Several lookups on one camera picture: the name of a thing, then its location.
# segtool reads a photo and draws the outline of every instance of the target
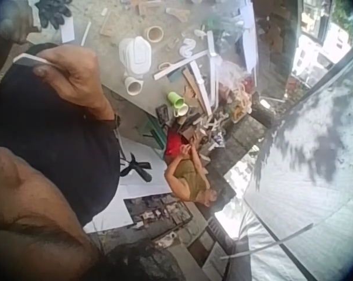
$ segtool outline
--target green object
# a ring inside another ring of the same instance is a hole
[[[167,99],[175,109],[179,109],[184,104],[184,98],[175,92],[169,92]]]
[[[165,150],[166,148],[166,133],[163,131],[161,124],[157,120],[157,118],[151,116],[150,114],[146,114],[147,119],[142,124],[142,126],[138,127],[138,132],[145,136],[145,134],[150,133],[152,138],[157,142],[161,150]],[[163,151],[159,153],[157,150],[154,150],[155,153],[162,159],[163,158]]]

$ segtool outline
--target white tarp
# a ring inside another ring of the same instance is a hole
[[[348,273],[353,265],[353,59],[268,133],[244,199],[250,207],[241,210],[247,235],[240,233],[236,252],[284,239],[310,223],[314,227],[283,248],[231,259],[228,280],[339,280]]]

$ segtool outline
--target white plastic container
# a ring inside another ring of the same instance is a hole
[[[119,58],[130,76],[139,77],[152,66],[152,47],[141,36],[126,38],[119,44]]]

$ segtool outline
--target black glove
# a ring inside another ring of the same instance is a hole
[[[66,6],[71,2],[72,0],[40,0],[36,3],[42,28],[47,28],[49,22],[55,29],[63,25],[63,16],[68,18],[72,16],[71,10]]]

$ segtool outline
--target black shirt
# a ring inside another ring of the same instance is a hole
[[[12,66],[0,84],[0,146],[42,172],[82,226],[113,199],[120,158],[114,121],[61,99],[32,68]]]

